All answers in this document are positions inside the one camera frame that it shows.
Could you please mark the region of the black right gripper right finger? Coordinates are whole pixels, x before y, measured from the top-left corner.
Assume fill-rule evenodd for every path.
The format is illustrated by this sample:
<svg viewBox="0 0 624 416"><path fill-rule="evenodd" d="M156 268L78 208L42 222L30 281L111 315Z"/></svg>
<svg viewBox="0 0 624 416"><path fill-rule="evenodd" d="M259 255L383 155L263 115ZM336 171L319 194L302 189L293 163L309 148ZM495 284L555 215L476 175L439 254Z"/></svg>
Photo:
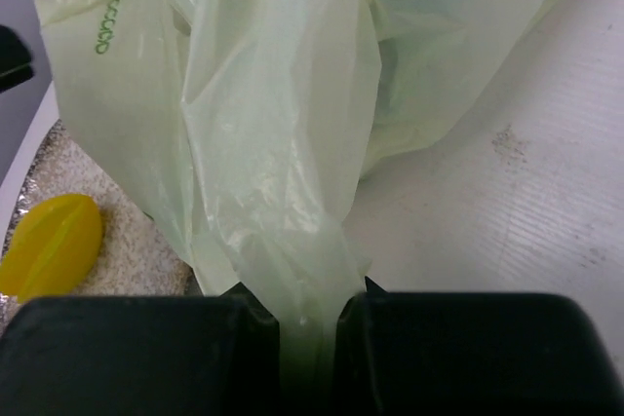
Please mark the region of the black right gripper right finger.
<svg viewBox="0 0 624 416"><path fill-rule="evenodd" d="M588 315L556 294L389 292L337 323L335 415L619 415L623 387Z"/></svg>

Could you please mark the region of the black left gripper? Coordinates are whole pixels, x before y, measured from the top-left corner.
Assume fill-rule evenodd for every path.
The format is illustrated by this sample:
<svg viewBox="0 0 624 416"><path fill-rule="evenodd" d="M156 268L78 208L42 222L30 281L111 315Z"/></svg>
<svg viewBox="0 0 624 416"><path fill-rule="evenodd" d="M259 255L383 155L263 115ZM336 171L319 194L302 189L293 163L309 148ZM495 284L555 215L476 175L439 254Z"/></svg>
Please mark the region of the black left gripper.
<svg viewBox="0 0 624 416"><path fill-rule="evenodd" d="M34 76L33 57L26 44L8 26L0 26L0 91L10 90Z"/></svg>

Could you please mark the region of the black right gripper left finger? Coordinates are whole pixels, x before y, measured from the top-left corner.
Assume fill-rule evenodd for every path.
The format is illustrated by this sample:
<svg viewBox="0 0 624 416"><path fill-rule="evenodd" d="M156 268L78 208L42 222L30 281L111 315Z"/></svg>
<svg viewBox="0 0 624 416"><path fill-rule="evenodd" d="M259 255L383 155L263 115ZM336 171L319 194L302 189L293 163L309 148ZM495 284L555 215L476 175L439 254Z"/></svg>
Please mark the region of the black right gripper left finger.
<svg viewBox="0 0 624 416"><path fill-rule="evenodd" d="M44 297L1 338L5 415L278 415L279 325L215 297Z"/></svg>

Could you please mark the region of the pale green plastic bag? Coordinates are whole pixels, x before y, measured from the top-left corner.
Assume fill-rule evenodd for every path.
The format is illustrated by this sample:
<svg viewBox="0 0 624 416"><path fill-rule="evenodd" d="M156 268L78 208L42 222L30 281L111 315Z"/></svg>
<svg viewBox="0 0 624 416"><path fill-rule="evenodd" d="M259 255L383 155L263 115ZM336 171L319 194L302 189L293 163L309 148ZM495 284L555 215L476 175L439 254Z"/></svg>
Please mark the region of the pale green plastic bag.
<svg viewBox="0 0 624 416"><path fill-rule="evenodd" d="M368 263L360 178L432 145L556 0L34 0L60 118L204 292L279 321L290 408L329 395Z"/></svg>

